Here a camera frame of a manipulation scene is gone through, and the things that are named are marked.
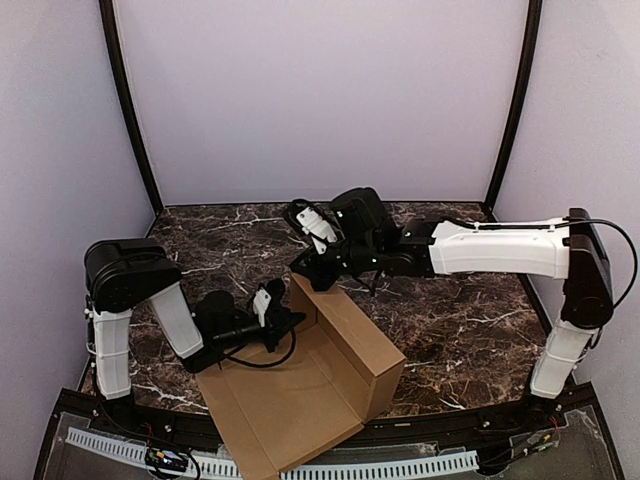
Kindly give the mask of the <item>brown cardboard box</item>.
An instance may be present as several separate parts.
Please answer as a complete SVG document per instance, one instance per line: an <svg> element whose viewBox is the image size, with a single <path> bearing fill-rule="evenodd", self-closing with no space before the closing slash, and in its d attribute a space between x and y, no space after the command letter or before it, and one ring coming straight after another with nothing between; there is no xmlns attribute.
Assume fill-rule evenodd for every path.
<svg viewBox="0 0 640 480"><path fill-rule="evenodd" d="M209 413L245 479L276 479L361 431L390 404L405 356L339 285L316 292L293 274L290 304L305 320L265 368L261 346L196 376Z"/></svg>

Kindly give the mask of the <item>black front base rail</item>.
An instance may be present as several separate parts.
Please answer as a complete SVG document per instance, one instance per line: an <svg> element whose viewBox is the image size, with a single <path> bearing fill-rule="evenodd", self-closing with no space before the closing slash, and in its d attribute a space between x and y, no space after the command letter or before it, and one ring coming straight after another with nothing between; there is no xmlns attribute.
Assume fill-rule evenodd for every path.
<svg viewBox="0 0 640 480"><path fill-rule="evenodd" d="M507 440L517 434L550 428L553 419L566 427L569 414L577 410L592 412L597 430L607 445L611 443L601 406L590 383L567 387L559 403L562 405L559 412L532 420L523 427L496 425L516 411L520 406L518 401L457 412L372 420L339 445L356 448L435 442L440 447L497 449L506 446ZM78 414L100 431L123 434L131 430L143 439L151 438L155 444L169 442L210 452L223 444L210 416L137 405L131 396L109 403L95 395L63 389L54 412Z"/></svg>

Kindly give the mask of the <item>small green circuit board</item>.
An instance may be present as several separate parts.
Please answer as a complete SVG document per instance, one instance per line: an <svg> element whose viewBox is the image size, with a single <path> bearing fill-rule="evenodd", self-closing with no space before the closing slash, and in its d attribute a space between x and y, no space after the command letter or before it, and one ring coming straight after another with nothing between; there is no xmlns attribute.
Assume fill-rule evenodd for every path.
<svg viewBox="0 0 640 480"><path fill-rule="evenodd" d="M189 465L188 457L167 449L149 447L144 456L145 465L153 469L185 472Z"/></svg>

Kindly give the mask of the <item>black right frame post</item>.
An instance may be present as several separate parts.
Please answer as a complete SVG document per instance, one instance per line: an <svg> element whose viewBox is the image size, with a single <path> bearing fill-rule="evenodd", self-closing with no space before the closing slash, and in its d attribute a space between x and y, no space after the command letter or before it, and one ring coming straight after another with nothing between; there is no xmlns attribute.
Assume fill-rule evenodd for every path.
<svg viewBox="0 0 640 480"><path fill-rule="evenodd" d="M542 9L543 0L530 0L527 3L526 21L512 98L498 154L483 201L487 216L491 216L495 210L515 144L535 58Z"/></svg>

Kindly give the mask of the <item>black frame post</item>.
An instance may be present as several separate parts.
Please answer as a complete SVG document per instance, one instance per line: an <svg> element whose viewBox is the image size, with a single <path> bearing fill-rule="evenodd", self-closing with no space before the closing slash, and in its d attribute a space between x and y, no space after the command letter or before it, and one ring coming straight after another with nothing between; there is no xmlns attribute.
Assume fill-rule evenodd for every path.
<svg viewBox="0 0 640 480"><path fill-rule="evenodd" d="M164 211L164 204L144 144L142 130L127 77L116 20L116 4L112 0L99 0L98 5L109 64L121 114L147 199L151 205L154 216L157 217Z"/></svg>
<svg viewBox="0 0 640 480"><path fill-rule="evenodd" d="M535 58L542 9L543 0L530 0L527 3L526 21L512 98L498 154L483 201L487 216L491 216L495 210L515 144Z"/></svg>

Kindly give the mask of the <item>black left frame post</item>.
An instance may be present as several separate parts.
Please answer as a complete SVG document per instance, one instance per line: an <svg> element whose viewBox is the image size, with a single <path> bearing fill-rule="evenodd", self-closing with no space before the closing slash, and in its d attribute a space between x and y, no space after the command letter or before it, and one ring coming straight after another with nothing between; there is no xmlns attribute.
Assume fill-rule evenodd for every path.
<svg viewBox="0 0 640 480"><path fill-rule="evenodd" d="M147 199L151 205L154 216L157 217L164 211L164 204L144 144L142 130L127 77L116 20L116 4L112 0L99 0L98 5L109 64L121 114Z"/></svg>

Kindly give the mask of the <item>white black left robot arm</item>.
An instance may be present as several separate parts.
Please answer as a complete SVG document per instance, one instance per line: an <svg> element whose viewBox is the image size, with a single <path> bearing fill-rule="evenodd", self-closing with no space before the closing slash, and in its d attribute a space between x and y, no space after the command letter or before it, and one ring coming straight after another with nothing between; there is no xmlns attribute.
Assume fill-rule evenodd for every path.
<svg viewBox="0 0 640 480"><path fill-rule="evenodd" d="M106 400L131 394L130 333L139 305L149 305L174 354L190 373L233 362L251 367L239 352L259 344L269 353L284 339L296 347L296 328L306 316L283 305L285 283L259 285L246 309L225 290L209 292L189 305L183 275L151 238L101 240L84 255L87 289L87 350L93 356L95 388Z"/></svg>

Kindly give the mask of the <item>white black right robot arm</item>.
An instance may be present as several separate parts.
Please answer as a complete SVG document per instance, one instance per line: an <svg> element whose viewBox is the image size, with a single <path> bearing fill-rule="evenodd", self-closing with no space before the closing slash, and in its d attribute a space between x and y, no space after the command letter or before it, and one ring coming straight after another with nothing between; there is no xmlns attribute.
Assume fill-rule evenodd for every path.
<svg viewBox="0 0 640 480"><path fill-rule="evenodd" d="M368 272L377 278L500 273L561 282L563 303L529 376L528 393L539 399L560 395L638 279L639 255L632 248L629 283L614 293L610 259L596 228L607 226L633 241L619 225L583 208L539 221L443 218L400 226L373 188L357 187L334 198L329 209L324 213L309 200L295 199L283 212L289 226L311 241L290 269L316 292L344 276L359 281Z"/></svg>

